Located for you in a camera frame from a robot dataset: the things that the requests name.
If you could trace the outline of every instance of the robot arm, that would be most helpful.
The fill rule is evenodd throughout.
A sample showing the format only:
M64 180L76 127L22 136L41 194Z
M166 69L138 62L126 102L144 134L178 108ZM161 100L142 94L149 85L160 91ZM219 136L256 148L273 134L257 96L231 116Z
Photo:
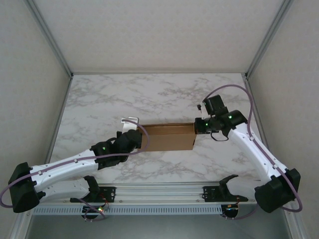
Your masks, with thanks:
M129 120L138 122L138 118L129 118ZM94 177L88 175L125 162L128 159L128 153L141 148L142 134L137 130L137 125L127 121L122 122L124 123L123 131L117 133L117 138L99 142L82 153L54 163L33 167L29 167L28 163L19 164L9 184L24 175L33 176L10 187L13 211L25 212L40 202L64 198L94 201L100 189ZM81 177L81 179L66 181L74 177Z
M221 131L227 140L233 141L245 153L260 177L260 181L252 181L243 180L234 175L226 183L228 193L256 199L258 205L268 213L294 200L295 196L291 188L277 168L285 173L296 191L300 182L299 172L296 169L289 170L282 164L252 130L248 131L246 118L239 111L229 112L219 95L206 99L203 106L210 117L195 119L196 132L211 133L212 136L213 133ZM254 141L275 164L268 160Z

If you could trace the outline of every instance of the brown cardboard box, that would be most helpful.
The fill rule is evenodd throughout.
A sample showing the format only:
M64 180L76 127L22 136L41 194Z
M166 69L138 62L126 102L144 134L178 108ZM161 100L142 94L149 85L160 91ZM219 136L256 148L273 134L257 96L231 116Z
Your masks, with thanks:
M150 145L146 151L192 150L196 134L194 123L161 123L143 126L150 136ZM142 132L142 146L144 148L147 137Z

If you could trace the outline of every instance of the white wall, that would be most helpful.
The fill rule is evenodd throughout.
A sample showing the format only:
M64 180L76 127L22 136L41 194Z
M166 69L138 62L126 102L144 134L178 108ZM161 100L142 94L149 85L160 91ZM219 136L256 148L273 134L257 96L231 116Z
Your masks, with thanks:
M301 173L302 212L319 238L319 1L296 0L250 84L270 149Z
M22 162L43 163L68 77L22 0L0 1L0 188ZM4 202L10 203L9 193ZM14 222L0 207L0 238Z
M35 0L71 70L245 72L283 0Z

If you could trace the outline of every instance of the marble surface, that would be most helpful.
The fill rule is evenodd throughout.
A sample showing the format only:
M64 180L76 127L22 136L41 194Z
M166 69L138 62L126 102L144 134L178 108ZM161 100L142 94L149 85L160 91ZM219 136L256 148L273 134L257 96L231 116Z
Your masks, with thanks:
M122 117L141 124L194 122L196 105L219 86L243 86L240 74L133 74L75 76L51 162L116 136ZM236 88L221 90L228 109L248 116L249 101ZM258 134L255 120L252 128ZM217 181L230 174L255 179L256 171L232 142L198 135L188 151L144 152L94 174L99 183Z

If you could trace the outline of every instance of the vent grille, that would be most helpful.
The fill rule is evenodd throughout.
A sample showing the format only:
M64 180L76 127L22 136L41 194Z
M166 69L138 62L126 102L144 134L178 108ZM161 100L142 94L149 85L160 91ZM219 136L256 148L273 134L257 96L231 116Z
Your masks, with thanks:
M83 206L38 206L33 215L82 215ZM106 215L208 215L221 214L220 205L111 205Z

